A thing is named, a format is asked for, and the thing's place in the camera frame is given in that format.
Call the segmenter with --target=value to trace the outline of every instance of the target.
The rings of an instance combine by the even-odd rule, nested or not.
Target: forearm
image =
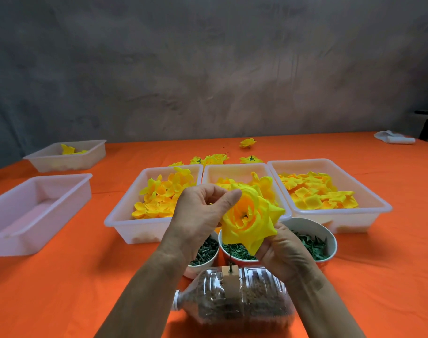
[[[160,246],[133,276],[96,337],[160,337],[185,267],[182,256]]]
[[[290,297],[310,338],[358,338],[364,333],[323,273],[315,268],[288,283]]]

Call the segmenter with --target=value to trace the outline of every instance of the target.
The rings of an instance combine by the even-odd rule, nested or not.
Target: hand
[[[275,225],[276,236],[264,239],[256,258],[285,285],[294,278],[307,278],[318,267],[300,239],[281,223]]]
[[[162,238],[161,248],[181,252],[184,263],[189,264],[223,215],[241,196],[241,190],[227,191],[214,184],[184,189]]]

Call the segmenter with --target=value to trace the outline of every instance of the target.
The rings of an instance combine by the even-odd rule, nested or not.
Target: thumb
[[[214,210],[222,217],[229,209],[236,205],[241,196],[242,191],[239,189],[228,191],[211,206],[214,207]]]

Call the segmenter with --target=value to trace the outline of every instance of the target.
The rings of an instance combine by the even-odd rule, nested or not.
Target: plastic container
[[[218,242],[218,235],[216,232],[213,232],[211,234],[211,238],[215,239]],[[218,252],[219,252],[219,248],[217,249],[217,252],[214,255],[214,257],[212,257],[211,260],[209,260],[206,263],[203,263],[202,265],[189,265],[189,266],[187,266],[186,270],[184,271],[184,276],[193,280],[202,271],[207,270],[207,269],[211,268],[213,265],[217,264]]]
[[[291,231],[295,231],[301,235],[309,235],[312,238],[316,236],[321,240],[326,240],[326,254],[328,258],[324,260],[315,261],[317,267],[324,269],[329,261],[336,255],[337,252],[337,241],[331,231],[329,231],[323,225],[314,222],[313,220],[300,217],[292,217],[288,220],[281,221],[283,225],[288,227]]]
[[[370,191],[329,159],[269,161],[268,165],[292,210],[293,216],[308,218],[314,222],[318,222],[327,227],[332,233],[366,232],[380,214],[392,210],[392,206],[388,202]],[[359,204],[359,208],[300,210],[292,201],[289,192],[284,187],[278,174],[305,174],[309,171],[329,174],[333,185],[339,191],[354,191],[354,197]]]
[[[225,261],[228,265],[230,262],[230,255],[229,255],[228,251],[226,251],[223,248],[222,231],[221,230],[218,234],[218,243],[219,243],[220,249],[222,250],[223,257],[225,258]],[[231,256],[231,261],[235,265],[238,265],[239,267],[250,267],[252,265],[260,265],[261,264],[259,260],[243,260],[243,259],[238,259],[237,257],[234,257],[234,256]]]
[[[29,160],[41,173],[90,169],[106,156],[105,142],[106,140],[91,140],[53,143],[36,153],[25,156],[24,159]],[[75,147],[78,152],[82,150],[87,152],[62,155],[61,143]]]
[[[200,273],[186,290],[176,291],[172,310],[184,309],[217,334],[287,332],[294,318],[294,305],[284,284],[267,269],[239,268],[239,297],[225,298],[222,279],[222,267]]]
[[[197,185],[201,184],[203,175],[203,165],[185,165],[178,166],[182,169],[190,169]],[[109,216],[104,220],[107,227],[115,227],[120,236],[128,244],[161,242],[165,231],[172,220],[167,218],[149,218],[135,219],[131,216],[134,211],[134,204],[138,201],[144,201],[144,196],[139,192],[147,187],[148,179],[156,179],[160,174],[163,180],[167,180],[171,173],[174,173],[173,167],[151,167],[144,169],[132,183],[120,202],[114,207]]]
[[[252,181],[251,172],[256,172],[258,177],[273,177],[272,190],[275,193],[275,200],[280,208],[286,210],[281,218],[288,219],[292,216],[290,207],[275,182],[275,177],[266,164],[227,164],[227,165],[208,165],[203,172],[203,184],[216,183],[219,178],[232,178],[235,181]]]
[[[90,178],[38,176],[0,195],[0,256],[41,250],[92,197]]]

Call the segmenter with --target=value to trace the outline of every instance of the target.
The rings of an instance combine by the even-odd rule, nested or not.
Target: white cloth
[[[379,131],[374,136],[385,143],[412,145],[416,141],[413,137],[405,137],[402,134],[392,133],[390,130]]]

